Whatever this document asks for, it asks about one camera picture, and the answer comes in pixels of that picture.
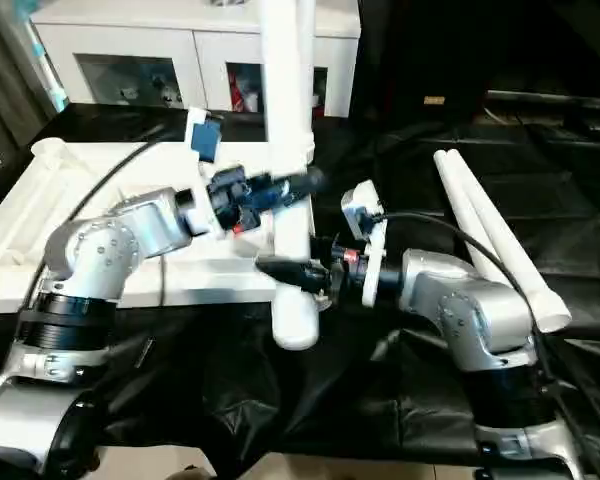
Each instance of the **white tube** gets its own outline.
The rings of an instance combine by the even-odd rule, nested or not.
[[[296,0],[262,0],[260,22],[271,172],[281,176],[306,171]],[[308,200],[275,212],[276,255],[310,257],[310,215]],[[278,284],[271,309],[273,337],[281,347],[302,350],[318,340],[318,310],[310,294]]]
[[[298,1],[298,49],[300,52],[301,108],[305,133],[311,133],[313,116],[313,50],[316,31],[316,0]]]
[[[438,150],[433,154],[433,160],[438,168],[442,185],[444,185],[444,190],[447,192],[447,197],[449,198],[449,203],[451,203],[451,208],[453,209],[458,225],[463,232],[471,235],[497,257],[498,254],[495,252],[493,245],[491,245],[491,241],[480,222],[480,218],[476,214],[469,197],[464,192],[460,174],[453,168],[453,159],[448,160],[447,157],[447,152],[444,150]],[[498,267],[493,262],[471,245],[467,244],[467,249],[469,250],[469,255],[471,255],[473,266],[480,272],[480,275],[492,282],[510,286],[507,278],[498,270]]]
[[[543,332],[553,332],[571,322],[571,313],[562,298],[551,290],[507,222],[471,172],[457,150],[447,152],[447,162],[460,176],[464,191],[484,227],[496,253],[527,295]]]

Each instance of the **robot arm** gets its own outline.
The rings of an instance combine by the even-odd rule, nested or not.
[[[365,252],[332,245],[321,258],[329,269],[276,258],[259,259],[258,268],[307,291],[327,292],[334,303],[349,290],[373,306],[377,294],[430,320],[448,344],[473,411],[487,467],[476,478],[583,479],[571,434],[543,394],[524,299],[450,255],[407,250],[399,269],[387,266],[382,258],[386,221],[374,222],[382,207],[371,182],[347,192],[342,210],[353,236],[368,242]],[[501,460],[519,461],[520,467],[502,468]],[[554,464],[562,477],[548,473]]]
[[[291,205],[321,183],[317,170],[274,180],[246,178],[236,167],[218,172],[204,198],[164,188],[60,226],[45,248],[49,274],[20,312],[0,374],[0,461],[54,479],[97,467],[105,409],[92,387],[107,368],[129,275],[198,235],[256,228],[261,212]]]

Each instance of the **white cabinet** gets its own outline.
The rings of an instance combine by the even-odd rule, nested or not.
[[[259,0],[56,0],[33,15],[72,102],[262,111]],[[314,113],[346,117],[357,0],[317,0]]]
[[[206,108],[190,31],[53,24],[37,29],[72,102]]]

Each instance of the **black fabric surface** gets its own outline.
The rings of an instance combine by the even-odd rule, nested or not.
[[[160,122],[182,136],[184,112],[72,105],[38,138],[138,140]],[[330,189],[313,203],[320,235],[348,231],[340,197],[372,178],[385,209],[453,220],[432,154],[458,148],[574,322],[551,341],[582,365],[600,399],[600,144],[568,132],[415,125],[376,137],[340,120],[315,125],[315,163]],[[259,141],[258,117],[231,115],[225,141]],[[0,200],[26,167],[0,172]],[[389,256],[423,248],[467,258],[438,227],[391,222]],[[120,310],[116,356],[102,391],[107,443],[199,446],[235,476],[268,451],[477,464],[471,413],[444,342],[418,317],[346,305],[321,314],[318,344],[287,352],[271,338],[268,305]],[[0,315],[0,365],[15,329]],[[147,332],[156,348],[137,370]],[[558,373],[561,365],[555,365]],[[566,401],[600,455],[600,432],[580,396]]]

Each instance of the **glass cabinet door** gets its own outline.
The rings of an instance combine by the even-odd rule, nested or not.
[[[72,102],[207,108],[191,31],[36,28]]]
[[[195,41],[208,108],[265,112],[260,35],[195,32]],[[315,39],[314,116],[349,115],[357,49],[355,39]]]
[[[170,58],[76,54],[96,103],[183,108]]]
[[[234,112],[265,113],[262,86],[262,65],[259,63],[227,63],[226,88],[231,94]],[[328,69],[316,67],[313,71],[313,116],[324,116],[327,98]]]

